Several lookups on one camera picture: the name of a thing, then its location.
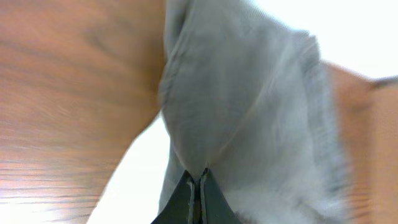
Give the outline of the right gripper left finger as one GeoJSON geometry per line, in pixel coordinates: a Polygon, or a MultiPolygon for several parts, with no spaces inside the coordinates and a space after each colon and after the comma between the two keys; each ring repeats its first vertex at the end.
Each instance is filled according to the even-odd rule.
{"type": "Polygon", "coordinates": [[[151,224],[193,224],[195,183],[185,171],[164,209],[151,224]]]}

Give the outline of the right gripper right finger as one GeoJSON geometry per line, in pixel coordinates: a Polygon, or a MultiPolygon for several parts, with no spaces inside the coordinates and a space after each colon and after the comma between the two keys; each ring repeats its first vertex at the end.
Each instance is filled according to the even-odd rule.
{"type": "Polygon", "coordinates": [[[200,205],[202,224],[241,224],[209,168],[200,178],[200,205]]]}

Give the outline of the grey shorts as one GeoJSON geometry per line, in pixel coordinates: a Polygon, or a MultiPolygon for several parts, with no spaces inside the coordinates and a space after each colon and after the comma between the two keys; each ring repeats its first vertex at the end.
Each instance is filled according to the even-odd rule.
{"type": "Polygon", "coordinates": [[[249,1],[167,1],[159,200],[208,171],[243,223],[349,223],[349,164],[315,36],[249,1]]]}

